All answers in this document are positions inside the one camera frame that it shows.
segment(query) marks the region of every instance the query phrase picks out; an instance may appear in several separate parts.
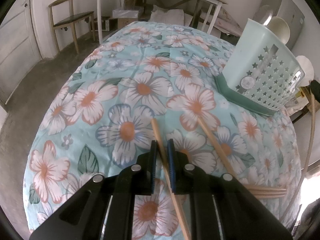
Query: dark chair seat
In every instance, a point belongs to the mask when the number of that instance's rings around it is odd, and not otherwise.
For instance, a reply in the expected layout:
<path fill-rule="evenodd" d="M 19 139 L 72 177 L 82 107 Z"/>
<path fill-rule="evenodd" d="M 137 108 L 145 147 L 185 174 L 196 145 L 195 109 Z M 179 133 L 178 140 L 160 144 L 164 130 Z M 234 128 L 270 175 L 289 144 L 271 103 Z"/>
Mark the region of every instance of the dark chair seat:
<path fill-rule="evenodd" d="M 69 24 L 69 23 L 72 23 L 72 22 L 76 22 L 76 21 L 78 21 L 78 20 L 80 20 L 80 19 L 82 19 L 82 18 L 84 18 L 86 16 L 90 16 L 92 13 L 93 13 L 93 11 L 83 12 L 83 13 L 78 13 L 78 14 L 75 14 L 75 15 L 71 15 L 70 17 L 63 19 L 62 21 L 59 21 L 53 27 L 58 27 L 58 26 L 61 26 L 61 25 L 64 25 L 64 24 Z"/>

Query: bed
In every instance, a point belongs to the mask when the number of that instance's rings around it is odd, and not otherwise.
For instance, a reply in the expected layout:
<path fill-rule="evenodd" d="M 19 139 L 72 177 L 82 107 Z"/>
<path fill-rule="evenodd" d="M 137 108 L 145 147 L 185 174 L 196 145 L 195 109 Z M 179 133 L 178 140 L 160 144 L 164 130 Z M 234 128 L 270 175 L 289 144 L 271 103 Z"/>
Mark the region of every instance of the bed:
<path fill-rule="evenodd" d="M 301 176 L 295 131 L 285 109 L 266 118 L 217 92 L 212 76 L 233 48 L 189 27 L 134 22 L 95 49 L 61 88 L 31 147 L 23 183 L 30 231 L 94 174 L 116 175 L 148 152 L 153 117 L 165 143 L 173 138 L 192 163 L 220 176 L 226 170 L 196 122 L 201 116 L 243 184 L 287 187 L 285 197 L 261 200 L 279 218 Z M 183 239 L 159 161 L 156 178 L 154 195 L 136 197 L 132 239 Z"/>

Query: wooden chair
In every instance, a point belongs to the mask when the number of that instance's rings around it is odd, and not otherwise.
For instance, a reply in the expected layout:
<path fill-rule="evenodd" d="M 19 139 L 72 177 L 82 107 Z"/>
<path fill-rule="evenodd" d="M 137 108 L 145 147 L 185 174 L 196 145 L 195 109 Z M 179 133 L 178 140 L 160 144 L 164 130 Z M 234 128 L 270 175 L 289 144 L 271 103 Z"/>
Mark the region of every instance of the wooden chair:
<path fill-rule="evenodd" d="M 49 4 L 50 22 L 51 22 L 51 29 L 52 29 L 52 32 L 53 32 L 53 38 L 54 38 L 54 42 L 56 44 L 56 47 L 57 47 L 57 50 L 58 50 L 58 53 L 59 53 L 60 49 L 59 49 L 59 45 L 58 45 L 55 29 L 65 28 L 67 26 L 71 26 L 73 41 L 74 41 L 75 46 L 76 46 L 77 54 L 79 54 L 79 47 L 78 47 L 78 43 L 77 43 L 77 35 L 76 35 L 75 23 L 77 23 L 77 22 L 79 22 L 79 21 L 81 21 L 83 19 L 89 18 L 89 16 L 91 16 L 92 36 L 93 36 L 93 40 L 95 41 L 96 38 L 95 38 L 93 11 L 73 14 L 73 0 L 70 0 L 70 7 L 69 7 L 70 16 L 68 18 L 65 18 L 62 21 L 59 21 L 58 23 L 54 24 L 53 23 L 52 7 L 56 6 L 58 4 L 61 4 L 63 2 L 66 2 L 66 1 L 69 1 L 69 0 L 56 0 L 53 3 Z"/>

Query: table leg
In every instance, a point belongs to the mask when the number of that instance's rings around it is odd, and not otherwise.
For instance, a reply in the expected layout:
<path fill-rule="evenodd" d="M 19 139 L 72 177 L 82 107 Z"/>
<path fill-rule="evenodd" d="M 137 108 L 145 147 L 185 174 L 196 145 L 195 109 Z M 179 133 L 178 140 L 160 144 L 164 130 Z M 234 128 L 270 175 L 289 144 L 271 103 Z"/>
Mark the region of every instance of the table leg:
<path fill-rule="evenodd" d="M 213 26 L 214 26 L 214 23 L 216 22 L 216 19 L 218 17 L 218 13 L 220 11 L 220 8 L 221 8 L 221 5 L 222 5 L 222 2 L 219 2 L 214 10 L 214 14 L 213 14 L 213 17 L 212 17 L 212 20 L 211 20 L 211 23 L 209 25 L 209 29 L 207 31 L 208 34 L 211 33 L 212 29 L 213 29 Z"/>
<path fill-rule="evenodd" d="M 209 15 L 210 15 L 211 10 L 212 10 L 212 7 L 213 7 L 213 4 L 210 4 L 209 10 L 208 10 L 208 12 L 207 12 L 207 15 L 205 16 L 204 22 L 203 22 L 202 27 L 201 27 L 201 31 L 202 31 L 202 32 L 203 32 L 203 30 L 204 30 L 204 27 L 205 27 L 207 21 L 208 21 Z"/>
<path fill-rule="evenodd" d="M 102 44 L 101 0 L 97 0 L 97 20 L 98 20 L 99 43 Z"/>

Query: concrete floor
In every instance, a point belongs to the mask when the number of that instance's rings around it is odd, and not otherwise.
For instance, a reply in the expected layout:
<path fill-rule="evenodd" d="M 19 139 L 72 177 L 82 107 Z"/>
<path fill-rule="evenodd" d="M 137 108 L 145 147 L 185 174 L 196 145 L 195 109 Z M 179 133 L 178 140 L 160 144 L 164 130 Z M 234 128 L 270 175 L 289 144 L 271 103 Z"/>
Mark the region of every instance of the concrete floor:
<path fill-rule="evenodd" d="M 52 60 L 38 62 L 21 81 L 8 102 L 8 116 L 0 131 L 0 205 L 25 240 L 30 232 L 22 201 L 22 184 L 28 154 L 38 127 L 54 97 L 99 45 L 87 33 L 78 39 L 80 55 L 68 45 Z"/>

